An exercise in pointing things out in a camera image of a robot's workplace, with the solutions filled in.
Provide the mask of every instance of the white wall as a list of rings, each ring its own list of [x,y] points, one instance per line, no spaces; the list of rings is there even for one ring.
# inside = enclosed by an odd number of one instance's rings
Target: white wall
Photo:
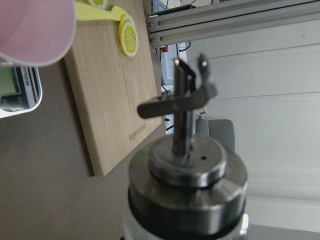
[[[209,114],[233,121],[249,172],[251,223],[320,232],[320,20],[192,42],[219,95]]]

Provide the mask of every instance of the digital kitchen scale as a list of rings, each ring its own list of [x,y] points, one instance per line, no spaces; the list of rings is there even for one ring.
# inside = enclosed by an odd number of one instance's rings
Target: digital kitchen scale
[[[37,67],[0,68],[0,118],[30,112],[42,99]]]

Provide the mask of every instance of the yellow lemon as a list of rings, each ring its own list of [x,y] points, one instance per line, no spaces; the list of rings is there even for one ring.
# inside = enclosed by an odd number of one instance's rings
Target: yellow lemon
[[[105,9],[108,3],[108,0],[86,0],[86,2],[94,7]]]
[[[138,51],[138,33],[134,23],[126,21],[119,27],[119,39],[123,53],[134,57]]]

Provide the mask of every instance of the metal frame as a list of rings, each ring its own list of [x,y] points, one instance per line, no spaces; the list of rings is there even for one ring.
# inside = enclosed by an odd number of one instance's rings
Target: metal frame
[[[153,48],[320,19],[320,0],[236,0],[148,18]]]

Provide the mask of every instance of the brand logo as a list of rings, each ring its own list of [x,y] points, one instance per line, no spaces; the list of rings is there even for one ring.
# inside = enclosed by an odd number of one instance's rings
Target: brand logo
[[[131,135],[129,135],[129,141],[132,141],[136,138],[138,134],[140,134],[143,130],[147,128],[147,125],[144,123],[141,127],[139,127],[136,131],[134,131]]]

